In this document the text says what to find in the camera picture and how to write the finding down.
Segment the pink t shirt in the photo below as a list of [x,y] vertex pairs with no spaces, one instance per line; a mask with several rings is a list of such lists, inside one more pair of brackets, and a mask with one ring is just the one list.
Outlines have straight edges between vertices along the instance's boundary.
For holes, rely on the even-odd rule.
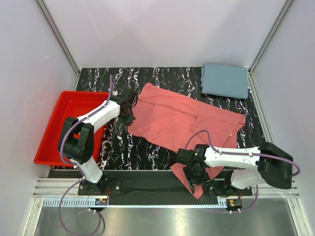
[[236,148],[245,115],[221,109],[188,96],[146,83],[132,109],[129,134],[173,152],[197,144]]

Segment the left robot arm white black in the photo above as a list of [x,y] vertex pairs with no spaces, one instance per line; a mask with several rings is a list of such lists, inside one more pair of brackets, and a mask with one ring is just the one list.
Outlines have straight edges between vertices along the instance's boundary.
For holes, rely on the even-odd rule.
[[120,94],[114,92],[92,111],[74,118],[68,117],[63,123],[58,151],[60,158],[82,174],[81,186],[91,195],[100,195],[108,190],[106,174],[97,166],[93,158],[94,136],[107,122],[118,118],[123,125],[131,125],[135,120],[132,108],[137,104],[137,93],[129,88]]

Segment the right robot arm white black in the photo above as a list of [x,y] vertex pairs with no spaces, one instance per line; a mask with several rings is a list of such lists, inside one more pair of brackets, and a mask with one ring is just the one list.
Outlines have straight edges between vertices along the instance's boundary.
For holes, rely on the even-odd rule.
[[211,173],[216,167],[232,167],[223,183],[229,195],[252,185],[268,184],[278,189],[292,186],[293,157],[269,142],[252,148],[196,145],[193,150],[179,149],[175,160],[183,165],[184,183],[193,193],[217,176]]

